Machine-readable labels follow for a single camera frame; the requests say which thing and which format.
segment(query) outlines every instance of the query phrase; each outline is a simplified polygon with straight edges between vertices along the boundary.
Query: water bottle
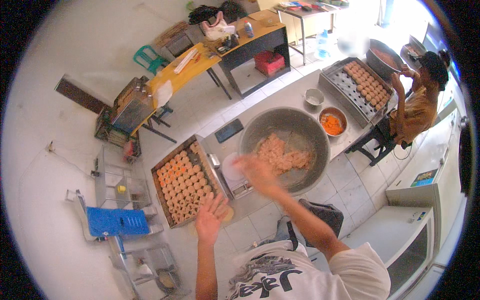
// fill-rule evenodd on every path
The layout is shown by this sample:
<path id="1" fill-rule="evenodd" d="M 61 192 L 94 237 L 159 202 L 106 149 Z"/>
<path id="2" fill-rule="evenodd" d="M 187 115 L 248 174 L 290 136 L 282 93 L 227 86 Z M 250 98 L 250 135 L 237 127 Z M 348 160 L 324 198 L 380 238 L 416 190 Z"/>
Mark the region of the water bottle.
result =
<path id="1" fill-rule="evenodd" d="M 247 33 L 248 37 L 253 37 L 252 24 L 250 24 L 250 22 L 247 22 L 247 20 L 245 20 L 245 23 L 243 24 L 243 26 L 245 27 L 245 32 Z"/>
<path id="2" fill-rule="evenodd" d="M 326 29 L 321 34 L 317 34 L 317 49 L 315 57 L 319 60 L 325 60 L 330 57 L 330 45 L 328 41 L 328 32 Z"/>

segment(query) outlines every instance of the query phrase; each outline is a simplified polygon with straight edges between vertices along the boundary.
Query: blue plastic chair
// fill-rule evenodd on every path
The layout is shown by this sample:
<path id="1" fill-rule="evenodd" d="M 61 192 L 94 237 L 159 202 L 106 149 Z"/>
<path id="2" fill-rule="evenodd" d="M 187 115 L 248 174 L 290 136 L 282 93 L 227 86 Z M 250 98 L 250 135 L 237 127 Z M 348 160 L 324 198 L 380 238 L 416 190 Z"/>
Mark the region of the blue plastic chair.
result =
<path id="1" fill-rule="evenodd" d="M 155 58 L 152 58 L 149 54 L 147 54 L 147 52 L 145 52 L 146 49 L 152 51 Z M 148 66 L 145 66 L 141 62 L 139 62 L 138 58 L 146 61 L 146 63 L 148 63 Z M 156 70 L 158 69 L 158 67 L 166 67 L 169 64 L 169 61 L 158 55 L 150 45 L 145 45 L 138 49 L 138 51 L 133 56 L 133 61 L 147 69 L 149 72 L 152 72 L 154 75 L 156 75 Z"/>

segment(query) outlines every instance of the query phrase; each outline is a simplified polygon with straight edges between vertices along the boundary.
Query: small metal bowl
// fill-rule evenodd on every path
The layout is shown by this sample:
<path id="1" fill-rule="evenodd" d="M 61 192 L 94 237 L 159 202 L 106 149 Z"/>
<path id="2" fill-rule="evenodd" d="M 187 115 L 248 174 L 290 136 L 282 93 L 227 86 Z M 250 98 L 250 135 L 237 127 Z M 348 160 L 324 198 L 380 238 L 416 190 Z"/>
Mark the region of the small metal bowl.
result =
<path id="1" fill-rule="evenodd" d="M 329 135 L 329 136 L 333 136 L 333 137 L 341 136 L 345 131 L 347 131 L 347 117 L 345 116 L 343 111 L 339 110 L 338 108 L 335 108 L 333 106 L 326 107 L 326 108 L 322 109 L 322 111 L 318 115 L 318 121 L 320 122 L 320 125 L 322 125 L 322 117 L 323 116 L 329 116 L 329 115 L 333 115 L 334 117 L 336 117 L 340 121 L 340 125 L 342 126 L 343 131 L 340 134 L 333 135 L 333 134 L 329 134 L 325 130 L 326 134 Z"/>
<path id="2" fill-rule="evenodd" d="M 314 108 L 322 104 L 325 98 L 322 91 L 316 88 L 309 88 L 306 90 L 303 97 L 305 98 L 305 101 Z"/>

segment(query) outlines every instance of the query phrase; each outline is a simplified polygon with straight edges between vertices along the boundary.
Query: brown shirt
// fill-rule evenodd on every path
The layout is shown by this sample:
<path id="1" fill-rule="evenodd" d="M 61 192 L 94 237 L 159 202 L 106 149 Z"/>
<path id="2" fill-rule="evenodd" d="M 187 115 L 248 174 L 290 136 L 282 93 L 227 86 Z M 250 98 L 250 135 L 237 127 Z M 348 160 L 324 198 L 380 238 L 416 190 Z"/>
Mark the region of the brown shirt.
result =
<path id="1" fill-rule="evenodd" d="M 397 133 L 395 142 L 400 145 L 402 141 L 407 144 L 413 142 L 415 137 L 429 129 L 437 118 L 437 102 L 431 102 L 426 96 L 426 88 L 421 86 L 408 101 L 405 102 L 405 121 L 403 132 L 396 130 L 397 110 L 390 113 L 390 134 Z"/>

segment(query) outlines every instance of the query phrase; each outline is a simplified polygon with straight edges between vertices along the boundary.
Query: red container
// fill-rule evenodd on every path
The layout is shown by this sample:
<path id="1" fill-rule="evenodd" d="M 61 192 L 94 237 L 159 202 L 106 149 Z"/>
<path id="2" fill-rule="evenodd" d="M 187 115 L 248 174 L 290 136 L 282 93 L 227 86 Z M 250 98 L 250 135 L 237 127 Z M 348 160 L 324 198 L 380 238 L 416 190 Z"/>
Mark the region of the red container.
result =
<path id="1" fill-rule="evenodd" d="M 262 51 L 253 58 L 255 59 L 255 68 L 268 77 L 272 77 L 278 70 L 285 67 L 285 58 L 271 51 Z"/>

